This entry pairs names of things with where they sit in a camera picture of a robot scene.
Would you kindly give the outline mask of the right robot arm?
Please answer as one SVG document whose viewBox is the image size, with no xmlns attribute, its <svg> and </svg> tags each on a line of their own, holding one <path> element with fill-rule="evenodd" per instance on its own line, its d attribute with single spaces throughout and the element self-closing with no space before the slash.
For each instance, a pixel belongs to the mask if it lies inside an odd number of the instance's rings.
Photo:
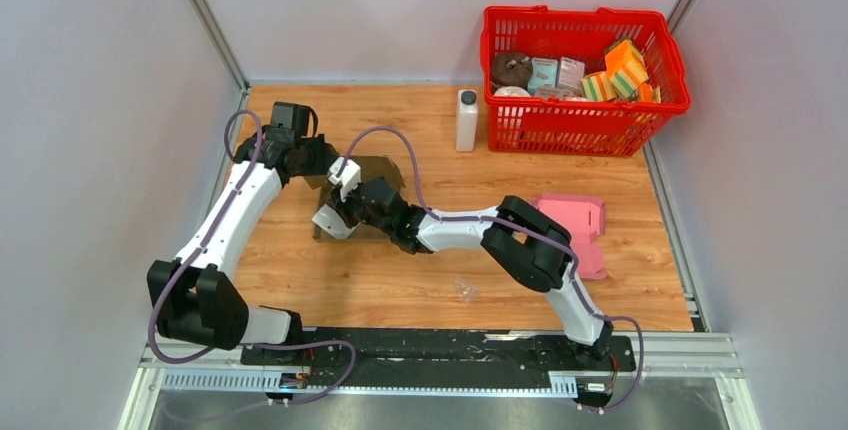
<svg viewBox="0 0 848 430">
<path fill-rule="evenodd" d="M 507 196 L 477 212 L 437 211 L 408 203 L 377 178 L 349 192 L 333 189 L 327 206 L 340 219 L 330 230 L 337 238 L 367 225 L 409 254 L 486 252 L 518 284 L 546 298 L 562 322 L 576 364 L 593 369 L 609 357 L 613 326 L 580 279 L 571 234 L 527 201 Z"/>
</svg>

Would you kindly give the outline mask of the white plastic bag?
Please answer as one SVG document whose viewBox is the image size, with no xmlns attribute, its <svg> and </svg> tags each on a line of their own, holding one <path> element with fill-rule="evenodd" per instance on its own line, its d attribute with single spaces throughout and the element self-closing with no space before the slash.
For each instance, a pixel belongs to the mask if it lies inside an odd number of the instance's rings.
<svg viewBox="0 0 848 430">
<path fill-rule="evenodd" d="M 342 217 L 329 205 L 322 205 L 312 217 L 312 222 L 334 239 L 347 239 L 357 228 L 349 227 Z"/>
</svg>

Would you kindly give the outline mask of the brown cardboard box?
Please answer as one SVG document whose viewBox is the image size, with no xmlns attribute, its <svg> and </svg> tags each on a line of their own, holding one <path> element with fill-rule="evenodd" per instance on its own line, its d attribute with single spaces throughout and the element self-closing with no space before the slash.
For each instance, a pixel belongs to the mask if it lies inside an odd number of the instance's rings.
<svg viewBox="0 0 848 430">
<path fill-rule="evenodd" d="M 388 156 L 353 156 L 352 161 L 361 169 L 362 182 L 383 178 L 388 185 L 398 191 L 402 196 L 406 193 L 406 184 L 403 174 L 395 162 Z M 329 199 L 331 185 L 325 176 L 309 176 L 305 178 L 312 190 L 318 190 L 319 196 L 316 209 L 320 209 Z M 379 229 L 365 224 L 357 226 L 347 238 L 347 241 L 388 241 Z"/>
</svg>

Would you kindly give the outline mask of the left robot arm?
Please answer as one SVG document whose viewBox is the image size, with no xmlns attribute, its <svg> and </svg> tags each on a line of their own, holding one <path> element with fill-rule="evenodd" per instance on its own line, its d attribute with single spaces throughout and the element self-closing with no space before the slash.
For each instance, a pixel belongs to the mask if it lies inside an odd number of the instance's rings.
<svg viewBox="0 0 848 430">
<path fill-rule="evenodd" d="M 267 124 L 252 111 L 241 114 L 256 131 L 238 146 L 225 145 L 232 167 L 222 194 L 177 255 L 154 261 L 147 272 L 148 344 L 168 363 L 176 359 L 159 348 L 158 337 L 199 345 L 204 353 L 258 345 L 283 365 L 305 352 L 299 315 L 248 305 L 235 273 L 260 217 L 285 185 L 294 177 L 325 176 L 338 153 L 309 106 L 277 102 Z"/>
</svg>

